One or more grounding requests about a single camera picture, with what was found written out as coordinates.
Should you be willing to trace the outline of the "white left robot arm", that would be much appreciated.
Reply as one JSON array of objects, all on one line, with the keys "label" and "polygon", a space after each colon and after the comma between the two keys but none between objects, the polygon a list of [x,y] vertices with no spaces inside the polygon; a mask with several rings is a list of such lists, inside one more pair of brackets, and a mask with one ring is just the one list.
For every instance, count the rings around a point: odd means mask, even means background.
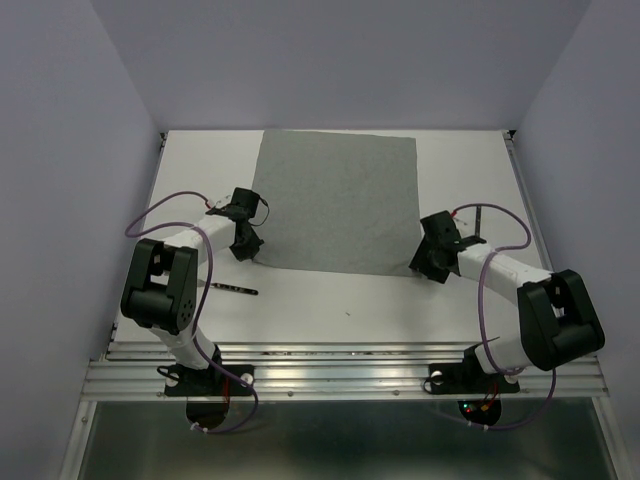
[{"label": "white left robot arm", "polygon": [[125,235],[135,245],[121,298],[124,317],[151,331],[189,369],[188,382],[199,393],[215,392],[223,371],[215,361],[216,346],[198,326],[206,293],[198,294],[198,271],[207,266],[205,287],[213,280],[214,255],[228,250],[239,262],[252,260],[263,240],[253,222],[263,198],[237,187],[225,205],[212,205],[200,193],[206,210],[199,222],[168,222]]}]

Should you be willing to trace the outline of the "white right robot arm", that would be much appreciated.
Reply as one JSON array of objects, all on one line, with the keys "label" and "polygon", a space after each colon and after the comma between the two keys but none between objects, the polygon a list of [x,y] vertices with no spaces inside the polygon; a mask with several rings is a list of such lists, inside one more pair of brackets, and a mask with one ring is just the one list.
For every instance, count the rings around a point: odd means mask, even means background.
[{"label": "white right robot arm", "polygon": [[[482,390],[496,374],[516,375],[531,366],[551,371],[604,347],[604,330],[577,272],[552,272],[507,255],[531,243],[528,228],[522,245],[494,248],[478,234],[462,236],[452,212],[432,214],[420,223],[423,238],[409,268],[439,284],[452,274],[477,283],[481,342],[465,354],[460,366],[466,387]],[[516,334],[488,338],[487,289],[516,307]]]}]

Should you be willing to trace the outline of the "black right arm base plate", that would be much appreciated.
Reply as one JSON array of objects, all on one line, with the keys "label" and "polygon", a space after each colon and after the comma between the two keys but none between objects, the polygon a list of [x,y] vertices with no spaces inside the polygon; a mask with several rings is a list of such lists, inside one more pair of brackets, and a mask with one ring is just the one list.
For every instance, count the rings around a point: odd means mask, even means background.
[{"label": "black right arm base plate", "polygon": [[487,374],[480,367],[465,367],[462,362],[432,363],[422,389],[432,395],[515,394],[518,382],[509,383],[500,374]]}]

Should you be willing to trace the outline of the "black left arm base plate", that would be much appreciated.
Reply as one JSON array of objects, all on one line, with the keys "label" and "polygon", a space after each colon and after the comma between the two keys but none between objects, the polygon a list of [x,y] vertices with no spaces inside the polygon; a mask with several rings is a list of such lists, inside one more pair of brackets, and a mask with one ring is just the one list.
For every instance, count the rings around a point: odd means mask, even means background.
[{"label": "black left arm base plate", "polygon": [[156,372],[165,380],[164,394],[167,397],[250,397],[245,386],[221,374],[213,367],[194,370],[174,364],[159,366]]}]

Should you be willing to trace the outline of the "black handled knife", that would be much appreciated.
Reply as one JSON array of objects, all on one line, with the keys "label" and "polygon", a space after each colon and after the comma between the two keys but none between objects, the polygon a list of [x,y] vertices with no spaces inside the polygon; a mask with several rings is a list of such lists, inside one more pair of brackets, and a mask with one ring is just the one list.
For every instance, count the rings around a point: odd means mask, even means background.
[{"label": "black handled knife", "polygon": [[475,220],[474,220],[474,236],[481,238],[482,227],[482,206],[477,204],[475,206]]}]

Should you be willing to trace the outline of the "grey cloth napkin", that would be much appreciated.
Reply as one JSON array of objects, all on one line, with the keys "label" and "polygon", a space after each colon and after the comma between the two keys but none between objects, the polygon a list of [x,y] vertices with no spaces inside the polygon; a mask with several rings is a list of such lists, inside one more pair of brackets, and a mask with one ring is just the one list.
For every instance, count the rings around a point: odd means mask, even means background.
[{"label": "grey cloth napkin", "polygon": [[415,139],[267,131],[252,188],[270,207],[257,262],[409,275],[422,238]]}]

